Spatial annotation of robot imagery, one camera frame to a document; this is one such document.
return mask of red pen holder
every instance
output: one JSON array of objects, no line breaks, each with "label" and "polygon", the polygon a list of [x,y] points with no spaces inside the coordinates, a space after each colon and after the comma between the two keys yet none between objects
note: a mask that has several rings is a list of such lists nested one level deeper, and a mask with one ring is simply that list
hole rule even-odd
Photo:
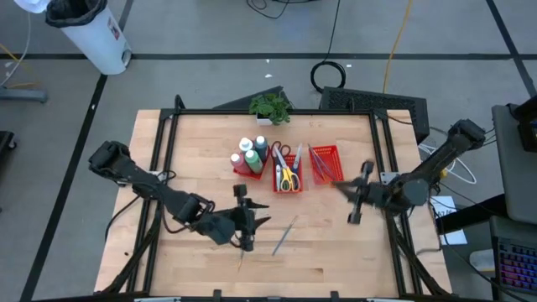
[{"label": "red pen holder", "polygon": [[326,185],[331,181],[343,181],[343,169],[341,168],[341,161],[339,159],[339,153],[337,152],[337,146],[331,145],[313,147],[313,149],[335,177],[335,179],[333,180],[328,174],[321,174],[321,167],[317,165],[315,159],[313,158],[313,153],[311,152],[311,150],[309,150],[312,168],[311,170],[313,171],[313,182],[316,185]]},{"label": "red pen holder", "polygon": [[271,158],[272,158],[272,156],[270,156],[270,147],[267,147],[267,160],[263,163],[263,169],[261,170],[261,173],[255,174],[252,171],[250,171],[250,173],[247,173],[247,174],[246,173],[240,173],[235,168],[233,168],[233,173],[239,174],[239,175],[244,176],[244,177],[251,178],[252,180],[261,180],[261,178],[263,177],[263,172],[265,171],[265,168],[267,168],[267,165],[269,165],[269,160]]},{"label": "red pen holder", "polygon": [[[287,164],[287,166],[289,168],[293,167],[293,163],[295,162],[295,157],[296,157],[296,155],[293,155],[293,154],[290,154],[290,155],[287,155],[287,156],[284,157],[285,163]],[[272,169],[272,188],[273,188],[273,191],[276,192],[276,193],[284,193],[284,194],[288,194],[288,193],[292,194],[292,193],[300,193],[300,192],[302,192],[302,189],[304,188],[304,181],[302,179],[302,160],[299,162],[299,168],[295,172],[299,176],[299,181],[300,181],[300,188],[298,190],[296,190],[296,191],[293,191],[293,190],[282,191],[282,190],[278,190],[278,188],[276,187],[276,164],[278,162],[279,161],[277,159],[274,159],[273,169]]]}]

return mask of gray floor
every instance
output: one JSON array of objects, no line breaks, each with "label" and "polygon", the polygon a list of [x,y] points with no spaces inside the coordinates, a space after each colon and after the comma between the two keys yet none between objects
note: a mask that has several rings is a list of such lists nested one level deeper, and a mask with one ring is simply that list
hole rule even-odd
[{"label": "gray floor", "polygon": [[[126,0],[110,0],[117,19]],[[537,53],[531,0],[496,0],[521,54]],[[281,5],[269,3],[277,13]],[[332,51],[388,53],[404,14],[405,2],[341,0]],[[137,54],[323,53],[336,1],[289,5],[279,20],[252,12],[244,1],[134,0],[124,33]],[[79,53],[57,29],[34,15],[30,53]],[[22,52],[25,14],[13,2],[0,4],[0,43]],[[484,1],[416,0],[399,53],[508,54]],[[316,108],[321,96],[309,81],[318,60],[133,60],[128,70],[109,76],[50,249],[35,299],[90,294],[112,214],[117,188],[91,174],[86,161],[107,139],[128,143],[136,111],[171,107],[179,93],[187,107],[208,108],[261,91],[284,87],[300,108]],[[347,69],[347,88],[381,91],[385,60],[338,60]],[[0,73],[8,70],[0,60]],[[524,62],[537,77],[537,62]],[[95,90],[99,72],[85,60],[27,60],[13,83],[36,81],[48,103],[1,102],[0,129],[18,135],[19,144],[0,179],[0,301],[19,299],[34,260],[67,164]],[[317,79],[338,84],[338,74],[320,69]],[[492,127],[490,107],[529,98],[512,60],[395,60],[388,92],[428,101],[430,124],[447,129],[459,118]],[[427,142],[444,138],[432,133]],[[503,191],[494,145],[465,154],[477,185],[448,178],[446,183],[474,200]],[[458,205],[469,203],[455,196]],[[463,255],[490,247],[487,225],[466,229]],[[453,289],[465,297],[490,298],[490,286],[446,250]]]}]

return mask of green plant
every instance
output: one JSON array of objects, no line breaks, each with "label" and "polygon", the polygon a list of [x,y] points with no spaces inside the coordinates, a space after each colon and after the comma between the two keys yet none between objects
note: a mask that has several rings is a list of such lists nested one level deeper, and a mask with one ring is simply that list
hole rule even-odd
[{"label": "green plant", "polygon": [[259,113],[268,119],[274,125],[279,125],[281,122],[289,122],[289,114],[287,110],[291,105],[281,95],[269,93],[266,95],[258,95],[250,102],[250,114]]}]

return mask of wooden table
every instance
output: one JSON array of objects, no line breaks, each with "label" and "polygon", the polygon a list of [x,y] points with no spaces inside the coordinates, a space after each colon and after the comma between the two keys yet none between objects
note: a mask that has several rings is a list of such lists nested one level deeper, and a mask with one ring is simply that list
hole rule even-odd
[{"label": "wooden table", "polygon": [[[391,111],[391,116],[410,121],[407,111]],[[130,151],[133,160],[148,169],[158,125],[159,111],[139,111],[134,125]],[[412,126],[390,120],[394,148],[400,171],[411,171],[420,163]],[[388,156],[382,124],[378,131],[383,146],[383,161]],[[272,191],[272,166],[260,181],[232,172],[229,156],[238,150],[241,137],[262,134],[268,141],[281,140],[296,151],[307,146],[338,147],[343,174],[350,180],[360,174],[366,159],[374,159],[368,117],[292,116],[291,123],[278,127],[258,127],[247,115],[184,115],[179,118],[171,169],[177,178],[169,186],[195,192],[216,202],[216,209],[236,205],[232,186],[248,185],[248,197],[269,205],[258,216],[272,219],[258,229],[254,251],[246,253],[237,270],[240,251],[230,245],[217,246],[197,233],[169,234],[161,228],[151,295],[211,296],[221,289],[224,296],[327,297],[337,290],[341,297],[397,297],[394,266],[383,214],[371,206],[362,207],[362,223],[347,224],[352,205],[330,186],[313,183],[307,149],[303,149],[304,192],[281,195]],[[159,162],[164,162],[167,138],[164,136]],[[373,171],[372,180],[378,180]],[[130,188],[119,189],[115,211],[134,197]],[[96,289],[113,280],[133,251],[141,202],[113,224],[102,256]],[[299,218],[278,253],[271,253],[284,229],[295,215]],[[167,220],[172,229],[179,224]],[[410,217],[415,250],[438,247],[434,220],[427,206],[417,207]],[[420,255],[430,274],[451,291],[442,252]],[[137,289],[142,288],[145,259],[141,261]],[[412,292],[408,265],[404,261],[407,292]]]}]

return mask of white pot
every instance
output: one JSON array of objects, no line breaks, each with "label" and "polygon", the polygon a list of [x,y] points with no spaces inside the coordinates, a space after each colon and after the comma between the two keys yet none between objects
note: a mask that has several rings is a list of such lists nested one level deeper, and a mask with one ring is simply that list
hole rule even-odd
[{"label": "white pot", "polygon": [[259,126],[272,126],[272,121],[268,117],[263,117],[261,114],[256,114],[255,119]]}]

